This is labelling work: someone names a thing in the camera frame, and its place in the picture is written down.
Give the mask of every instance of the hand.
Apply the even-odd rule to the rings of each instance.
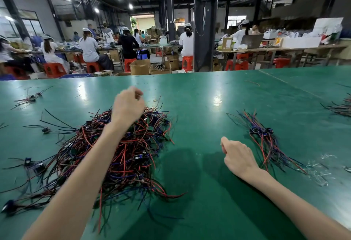
[[[266,172],[260,169],[250,148],[239,141],[228,140],[225,136],[221,138],[220,144],[223,152],[225,165],[236,176],[250,183],[250,179],[256,174]]]
[[[133,86],[121,91],[114,100],[111,123],[116,125],[122,123],[129,127],[138,120],[145,109],[142,95],[143,92]]]

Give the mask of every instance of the white cap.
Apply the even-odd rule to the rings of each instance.
[[[6,41],[8,41],[8,42],[10,42],[10,41],[9,41],[7,38],[5,38],[4,36],[1,36],[1,35],[0,35],[0,38],[3,39],[3,40],[6,40]]]
[[[50,36],[48,36],[48,35],[43,35],[43,37],[42,37],[43,39],[52,39],[52,40],[54,40],[53,38],[51,38]]]

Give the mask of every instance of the green workbench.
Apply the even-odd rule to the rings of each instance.
[[[139,201],[126,200],[112,208],[111,228],[100,236],[93,227],[98,214],[86,226],[82,239],[303,239],[287,217],[268,199],[226,168],[220,139],[227,136],[247,144],[257,155],[247,130],[235,125],[226,113],[256,110],[261,123],[274,129],[281,150],[303,163],[329,166],[328,186],[319,186],[292,169],[275,168],[279,182],[347,228],[351,227],[351,119],[333,115],[320,103],[341,103],[351,86],[351,67],[313,67],[228,71],[212,73],[119,76],[0,82],[0,168],[16,165],[8,157],[47,158],[60,149],[56,134],[21,128],[43,124],[47,109],[53,115],[79,126],[98,109],[107,110],[115,95],[130,85],[139,87],[149,106],[161,95],[163,110],[173,120],[172,139],[156,160],[156,179],[169,194],[185,196],[151,203],[154,220]],[[10,110],[14,100],[53,86],[28,107]],[[59,124],[48,114],[43,120]],[[323,154],[337,158],[322,159]],[[1,170],[0,189],[7,190],[25,180],[21,168]],[[19,192],[0,194],[0,206]],[[5,217],[0,214],[3,240],[20,239],[40,214],[39,210]],[[183,219],[167,219],[157,214]]]

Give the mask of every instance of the laptop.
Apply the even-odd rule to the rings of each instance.
[[[263,34],[244,35],[241,44],[246,44],[248,49],[257,49],[260,47]]]

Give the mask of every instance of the black shirt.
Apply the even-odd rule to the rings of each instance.
[[[135,44],[136,48],[139,48],[137,40],[132,35],[120,35],[117,44],[122,45],[123,54],[134,54],[135,51],[133,50],[133,43]]]

